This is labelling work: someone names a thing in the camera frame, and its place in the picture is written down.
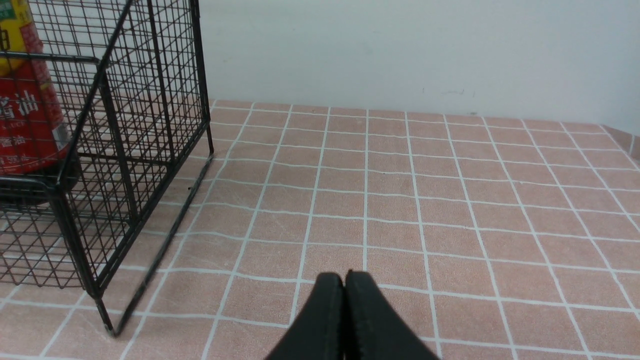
red label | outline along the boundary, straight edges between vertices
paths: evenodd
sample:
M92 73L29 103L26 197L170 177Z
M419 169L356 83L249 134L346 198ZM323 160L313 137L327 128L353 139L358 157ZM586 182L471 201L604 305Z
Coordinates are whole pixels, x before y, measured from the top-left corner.
M41 53L33 23L20 29L27 51ZM26 61L0 78L0 175L26 174L62 160L68 131L44 61Z

black wire basket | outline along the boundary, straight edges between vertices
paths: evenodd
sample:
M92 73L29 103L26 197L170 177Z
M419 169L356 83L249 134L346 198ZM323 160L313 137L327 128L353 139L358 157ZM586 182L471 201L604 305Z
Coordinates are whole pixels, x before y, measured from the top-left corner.
M0 282L82 287L117 336L213 159L198 2L0 0L0 26ZM104 291L204 133L209 159L114 328Z

basket leg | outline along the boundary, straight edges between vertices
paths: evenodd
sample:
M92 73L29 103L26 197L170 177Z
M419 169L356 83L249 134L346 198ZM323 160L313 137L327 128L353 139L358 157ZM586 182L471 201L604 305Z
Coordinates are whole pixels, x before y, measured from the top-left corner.
M213 162L213 155L209 156L209 158L207 159L207 162L205 163L204 167L200 171L200 175L198 176L198 179L196 179L195 183L193 184L193 187L191 187L189 196L187 197L187 200L184 202L184 205L182 205L182 209L180 210L178 217L175 219L173 226L171 226L169 233L164 239L162 247L156 254L153 262L149 266L149 269L147 269L145 278L142 280L140 285L138 285L138 289L136 290L136 293L133 295L133 297L129 301L129 305L127 305L127 308L122 313L122 317L120 318L120 321L118 322L116 327L113 327L111 323L111 319L109 317L109 314L107 313L107 309L104 305L104 302L102 301L102 295L94 298L95 304L98 307L98 312L100 313L100 317L102 318L102 322L104 323L104 326L107 329L107 332L112 337L114 338L118 337L124 330L124 327L127 325L127 322L129 322L129 320L131 319L131 315L133 315L133 312L138 306L138 304L140 303L142 296L145 294L149 284L151 283L154 276L156 275L156 271L160 266L160 262L162 262L162 260L164 259L164 255L166 254L166 251L169 249L169 245L171 245L173 237L175 233L178 231L178 227L180 227L180 223L184 219L184 216L187 214L187 211L189 210L189 206L191 205L193 198L195 198L196 194L198 193L198 189L202 184L202 180L207 174L207 171L209 171L209 167L211 166L212 162Z

white grout line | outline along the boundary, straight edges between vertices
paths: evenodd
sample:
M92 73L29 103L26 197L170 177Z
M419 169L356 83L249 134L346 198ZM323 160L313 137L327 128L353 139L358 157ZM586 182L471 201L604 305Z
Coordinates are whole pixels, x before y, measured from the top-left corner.
M249 114L247 114L246 119L244 120L244 124L246 125L246 123L249 121L249 117L251 116L252 112L251 110L249 111ZM233 149L233 146L235 146L236 143L233 143L229 149ZM207 195L205 196L205 199L208 198L211 194L211 191L213 190L213 186L216 183L216 180L218 179L218 176L220 176L220 173L222 172L222 170L225 168L225 165L227 164L228 161L228 155L230 152L227 152L227 155L225 156L224 162L222 163L222 166L220 167L220 169L218 169L218 172L216 173L216 176L213 178L213 180L211 181L211 184L209 185L209 189L207 190ZM189 225L188 229L187 229L187 233L193 228L194 224L196 223L196 221L198 220L198 217L200 216L200 213L202 211L203 208L198 209L198 211L196 212L196 215L194 216L193 220L191 221L191 225ZM173 264L175 264L176 260L178 259L178 257L180 256L180 252L182 250L182 246L184 245L184 242L186 240L187 236L186 235L182 235L182 239L180 241L180 243L178 244L178 249L176 250L175 254L173 255L173 259L171 260L171 263L169 263L168 268L171 269L173 267ZM158 287L156 288L155 292L153 293L153 295L151 296L151 299L149 300L149 303L147 304L147 310L146 311L150 311L151 307L154 305L154 303L156 302L156 298L158 296L158 294L160 293L160 291L162 290L162 287L166 281L166 278L168 277L169 273L165 273L163 274L162 278L159 281ZM142 319L140 319L140 322L138 323L138 327L136 328L136 330L134 331L134 334L132 335L131 339L129 340L129 342L127 343L127 346L124 348L124 350L122 351L122 353L120 354L120 360L124 360L127 357L127 354L129 353L129 350L131 349L131 347L133 346L133 344L135 343L136 339L138 338L138 335L140 335L140 331L142 330L144 324L145 324L145 320L147 318L145 316L142 317Z
M219 318L220 316L222 316L222 312L225 308L225 305L227 303L227 298L229 296L229 293L231 292L231 286L233 284L234 281L234 277L235 274L237 273L238 268L240 267L240 262L242 261L242 257L244 255L244 250L246 248L246 245L248 243L247 239L249 238L249 235L251 235L251 231L253 230L253 225L255 224L255 219L258 217L258 210L260 209L260 206L262 205L262 199L264 198L264 193L266 193L267 190L267 186L266 184L269 183L269 178L271 177L271 171L273 170L273 165L275 164L275 160L278 157L278 152L280 151L280 147L282 146L282 140L284 139L284 135L286 133L286 129L287 126L289 125L289 119L291 119L291 111L293 109L293 105L289 106L289 113L287 114L287 121L285 122L284 128L282 129L282 133L280 134L280 141L278 142L278 147L276 148L276 151L273 153L273 158L271 159L271 163L269 164L269 170L267 171L267 175L264 179L264 185L262 186L262 191L260 192L260 197L258 198L258 203L255 205L255 209L253 210L253 215L251 217L251 221L249 222L249 226L246 230L246 234L244 236L244 241L242 243L242 246L240 247L240 253L238 254L238 257L236 259L236 263L234 265L234 269L231 273L231 275L229 276L229 280L227 282L227 287L225 288L225 292L222 295L222 299L220 300L220 306L218 307L218 312L216 313L216 316L218 316L214 321L213 321L213 326L211 327L211 332L209 333L209 337L207 338L207 343L205 344L204 349L202 350L202 360L206 360L207 359L207 355L209 353L209 348L211 347L211 343L213 342L213 337L216 334L216 329L218 328L218 324L219 324Z
M362 271L367 271L367 227L369 225L369 110L365 118L364 140L364 214L362 221Z
M411 171L413 173L412 175L412 180L413 180L413 194L415 197L415 207L416 207L416 214L418 216L418 228L419 228L419 232L420 232L420 244L422 246L422 256L424 256L424 271L425 271L425 275L427 278L427 289L429 291L429 304L431 306L431 321L433 322L433 336L435 337L435 343L436 343L436 354L438 355L438 357L442 357L442 346L440 344L440 330L438 329L438 318L437 318L437 314L436 314L436 304L435 304L435 299L433 296L433 283L431 282L431 271L429 270L429 256L427 253L427 245L426 245L426 237L424 235L424 225L422 225L422 210L420 208L420 199L419 199L419 191L418 191L418 184L415 180L415 164L413 163L413 151L411 148L411 140L409 138L409 122L406 121L404 123L405 126L405 130L407 133L407 138L406 138L406 143L407 143L407 147L408 147L408 151L409 151L409 162L411 165Z
M575 141L575 139L573 138L573 136L567 132L567 134L569 135L569 137L571 138L571 141L573 141L573 143L576 145L576 147L578 146L577 142ZM584 153L582 152L582 150L580 150L580 153L582 154L582 156L584 157L584 160L587 161L587 163L589 165L591 165L591 162L587 159L587 157L584 155ZM598 174L598 172L592 167L593 172L596 174L596 176L598 176L599 180L604 184L604 186L608 186L607 183L604 181L604 179L602 179L602 177L600 176L600 174ZM578 218L578 221L580 221L580 224L582 225L582 228L584 229L584 231L586 232L586 234L591 237L591 232L589 231L589 229L587 228L586 224L584 223L584 221L582 220L582 217L580 215L580 213L578 211L576 211L576 209L573 207L573 204L571 203L571 200L569 200L569 196L567 196L566 192L564 191L564 189L562 188L562 186L560 186L560 190L562 191L564 197L566 198L566 200L569 202L569 205L571 206L572 210L573 210L573 214ZM636 222L631 218L631 216L626 212L625 208L622 206L622 204L620 203L620 201L618 200L616 194L614 192L612 192L611 190L609 190L609 194L611 194L611 197L616 201L616 204L620 207L620 209L622 209L628 219L629 222L631 222L631 224L633 224L633 226L636 228L636 231L638 231L640 233L640 227L638 227L638 225L636 224ZM629 295L627 294L627 291L625 290L625 287L622 285L622 283L620 282L620 280L618 279L618 276L616 275L616 273L612 270L611 265L609 264L609 260L607 259L607 257L604 255L604 253L602 252L602 250L600 249L600 246L597 244L596 241L593 240L593 238L590 239L591 240L591 244L595 247L595 249L598 251L598 254L600 255L600 257L602 258L602 261L604 262L605 266L607 267L607 269L609 269L609 272L611 274L611 276L613 277L614 281L616 282L616 284L618 285L618 287L620 288L620 291L622 292L622 295L624 296L625 300L627 301L627 304L629 305L629 307L633 310L636 310L636 307L634 306L634 303L631 301L631 298L629 297ZM636 313L636 318L640 321L640 314Z
M493 143L493 137L491 135L491 131L489 131L488 127L486 127L487 133L489 134L489 139L492 141L493 144L493 149L495 150L498 159L501 160L502 157L500 155L500 153L498 152L498 147L496 146L495 143ZM535 144L535 140L533 139L533 137L531 136L531 134L527 131L527 134L529 134L529 136L531 137L531 141L533 142L533 144ZM524 216L524 218L527 221L527 224L529 225L529 228L531 229L532 232L535 232L533 223L531 222L531 219L529 218L529 215L527 214L527 210L525 208L525 206L522 204L522 201L520 200L520 195L518 194L518 190L516 189L515 183L513 182L513 180L511 179L511 175L509 174L509 172L507 171L507 167L505 166L504 163L502 163L502 171L504 171L504 173L507 175L507 178L509 179L509 182L511 183L511 189L513 190L513 193L516 197L516 200L518 201L520 208L521 208L521 212ZM563 304L566 304L566 310L567 313L569 315L569 319L571 320L571 323L573 324L573 328L575 329L578 338L580 339L580 344L582 345L583 349L585 352L589 352L589 348L587 347L587 343L584 340L584 337L582 336L582 333L580 331L580 327L578 326L577 321L575 320L575 317L573 315L573 312L571 311L571 308L568 306L568 303L566 301L566 298L564 297L564 293L562 291L562 288L560 287L560 282L556 276L556 273L554 272L553 266L551 265L551 261L549 260L549 257L547 256L547 253L545 252L545 249L542 247L542 244L540 243L540 239L538 238L538 235L534 233L533 235L534 240L536 240L536 245L538 246L538 250L540 250L540 252L542 253L542 256L545 258L545 263L547 264L547 268L551 274L551 276L553 277L554 280L554 284L556 285L556 290L558 291L558 294L560 296L560 299L562 300ZM592 357L587 354L587 357L589 358L589 360L592 360Z
M307 258L307 245L309 243L309 234L311 233L311 223L314 217L314 208L316 206L316 195L318 192L318 184L320 183L320 170L322 160L324 158L324 146L326 145L326 135L329 129L329 115L326 116L326 122L324 123L324 135L322 139L322 148L320 150L320 157L318 159L318 169L316 170L316 181L314 188L312 189L313 195L311 195L311 207L309 209L309 215L307 219L307 228L305 229L305 238L302 241L302 253L300 254L300 264L298 265L298 278L296 280L296 291L293 294L293 303L291 304L291 315L289 315L289 324L292 324L296 318L296 309L298 308L298 298L300 297L300 281L302 279L302 272L305 267L305 260Z
M453 146L453 141L451 140L451 132L449 131L449 125L447 124L447 116L444 115L444 123L445 123L445 127L447 130L447 135L449 137L449 143L451 145L451 152L453 153L453 156L456 156L456 149ZM496 294L496 297L500 297L500 290L498 289L498 283L495 280L495 273L493 272L493 266L491 265L491 261L489 260L489 255L486 251L486 248L484 247L484 242L482 240L482 234L480 233L480 231L478 230L478 224L477 224L477 220L476 220L476 214L474 213L474 209L471 206L471 202L469 199L469 194L467 192L467 186L465 184L465 180L464 177L462 175L462 169L460 169L460 163L458 162L458 159L455 159L456 162L456 168L458 169L458 174L460 175L460 182L462 183L462 190L465 193L465 198L467 200L467 205L468 205L468 210L469 213L471 214L471 220L474 223L474 227L476 229L476 236L478 239L478 242L480 244L480 249L482 250L483 256L484 256L484 260L486 261L486 266L489 270L489 275L491 277L491 284L493 286L493 291ZM502 324L504 326L504 329L506 331L507 334L507 339L509 341L509 344L511 345L511 355L513 356L513 360L518 360L518 353L515 350L514 347L514 343L513 343L513 336L511 335L511 330L509 330L509 324L507 322L507 316L504 312L504 306L502 305L502 301L498 300L498 309L500 310L500 317L502 318Z

wire mesh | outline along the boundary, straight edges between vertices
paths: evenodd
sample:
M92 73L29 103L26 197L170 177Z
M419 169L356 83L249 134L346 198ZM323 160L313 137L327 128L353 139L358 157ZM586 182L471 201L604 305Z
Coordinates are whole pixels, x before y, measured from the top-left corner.
M73 146L55 171L0 171L0 193L11 194L0 195L0 282L85 286L68 250L77 241L91 280L105 287L208 125L192 3L29 3L70 134L62 141ZM19 90L15 78L0 80ZM12 124L2 117L0 123ZM59 200L68 213L53 206Z

